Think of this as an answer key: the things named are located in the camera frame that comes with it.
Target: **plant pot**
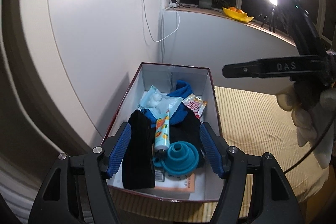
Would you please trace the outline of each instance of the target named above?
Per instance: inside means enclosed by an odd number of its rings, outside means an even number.
[[[212,0],[198,0],[198,7],[204,9],[211,9]]]

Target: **hand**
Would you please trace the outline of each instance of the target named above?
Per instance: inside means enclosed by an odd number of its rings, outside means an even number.
[[[280,91],[277,94],[278,105],[285,111],[292,111],[293,123],[296,126],[297,142],[298,146],[302,147],[307,142],[311,145],[320,137],[322,132],[317,132],[313,126],[311,115],[300,105],[300,101],[294,91],[293,85]],[[320,95],[320,105],[326,111],[334,111],[336,109],[336,89],[327,89]],[[332,145],[324,143],[325,147],[322,150],[323,153],[314,153],[322,168],[326,168],[330,161],[330,149]],[[336,152],[336,145],[334,144],[333,151]]]

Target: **blue towel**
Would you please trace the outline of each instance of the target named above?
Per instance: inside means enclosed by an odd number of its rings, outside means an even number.
[[[175,91],[167,94],[170,97],[182,97],[185,99],[188,97],[191,93],[193,93],[193,90],[191,89],[191,86],[188,82],[177,80]],[[185,105],[183,103],[180,103],[179,107],[173,114],[173,116],[169,119],[169,124],[177,124],[179,122],[182,122],[184,118],[187,116],[188,112],[185,110]],[[141,112],[151,120],[152,124],[151,127],[156,126],[156,119],[153,116],[152,112],[150,112],[148,109],[143,109]]]

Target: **windowsill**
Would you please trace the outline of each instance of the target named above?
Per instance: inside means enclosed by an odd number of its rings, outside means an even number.
[[[223,17],[223,18],[226,18],[226,19],[229,19],[229,20],[234,20],[230,17],[228,17],[226,14],[224,14],[224,12],[222,10],[219,10],[219,9],[216,9],[216,8],[212,8],[211,10],[210,9],[201,9],[201,8],[198,8],[196,5],[191,5],[191,4],[184,4],[184,5],[187,5],[188,7],[179,7],[179,8],[176,8],[177,11],[184,11],[184,12],[192,12],[192,13],[200,13],[200,14],[206,14],[206,15],[212,15],[212,16],[217,16],[217,17]],[[277,38],[280,38],[282,39],[283,41],[295,46],[295,43],[293,41],[293,39],[291,37],[289,37],[287,34],[279,31],[279,30],[275,30],[275,33],[273,32],[269,32],[268,31],[268,25],[264,25],[264,27],[260,27],[261,26],[261,22],[259,21],[255,21],[255,22],[247,22],[247,23],[244,23],[244,22],[240,22],[240,21],[237,21],[241,24],[245,24],[245,25],[248,25],[252,28],[255,28],[255,29],[258,29],[260,31],[263,31],[263,32],[266,32],[270,35],[273,35]]]

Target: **tripod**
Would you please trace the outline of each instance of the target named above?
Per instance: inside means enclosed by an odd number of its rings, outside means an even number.
[[[269,22],[268,17],[265,17],[264,21],[263,21],[263,23],[261,25],[261,27],[263,27],[265,25],[265,23],[269,23],[268,31],[270,32],[272,30],[272,27],[273,27],[273,32],[275,33],[275,26],[274,26],[275,18],[274,18],[274,14],[275,14],[275,6],[273,5],[273,7],[272,7],[271,21]]]

